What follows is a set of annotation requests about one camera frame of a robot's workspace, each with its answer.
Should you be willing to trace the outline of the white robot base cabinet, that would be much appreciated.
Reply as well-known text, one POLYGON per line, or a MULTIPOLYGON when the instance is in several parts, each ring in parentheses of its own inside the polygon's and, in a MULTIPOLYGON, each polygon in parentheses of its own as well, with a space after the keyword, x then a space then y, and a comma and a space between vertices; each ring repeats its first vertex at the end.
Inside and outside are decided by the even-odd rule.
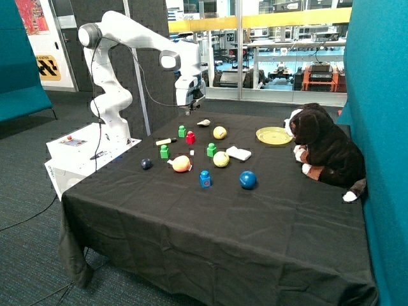
POLYGON ((57 197, 106 166, 140 139, 128 131, 114 131, 107 124, 92 123, 47 143, 50 160, 45 163, 57 197))

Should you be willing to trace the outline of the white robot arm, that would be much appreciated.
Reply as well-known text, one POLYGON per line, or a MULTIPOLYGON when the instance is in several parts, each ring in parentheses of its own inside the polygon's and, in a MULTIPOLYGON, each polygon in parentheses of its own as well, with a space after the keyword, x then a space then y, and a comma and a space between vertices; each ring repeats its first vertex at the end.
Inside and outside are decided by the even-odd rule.
POLYGON ((128 122, 119 112, 132 103, 133 97, 117 80, 108 56, 118 44, 156 49, 164 70, 180 72, 175 82, 177 106, 190 111, 205 98, 200 46, 193 40, 171 41, 116 11, 106 12, 100 22, 82 25, 78 38, 92 81, 104 91, 94 98, 91 110, 105 123, 110 143, 127 145, 131 141, 128 122))

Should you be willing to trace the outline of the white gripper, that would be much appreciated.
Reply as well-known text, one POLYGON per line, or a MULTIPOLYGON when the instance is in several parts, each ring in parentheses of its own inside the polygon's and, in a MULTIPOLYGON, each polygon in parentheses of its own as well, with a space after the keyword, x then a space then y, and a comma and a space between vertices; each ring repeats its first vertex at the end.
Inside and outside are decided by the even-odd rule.
POLYGON ((206 84, 201 75, 180 76, 175 82, 177 106, 187 109, 186 115, 190 115, 190 110, 195 111, 205 100, 206 84))

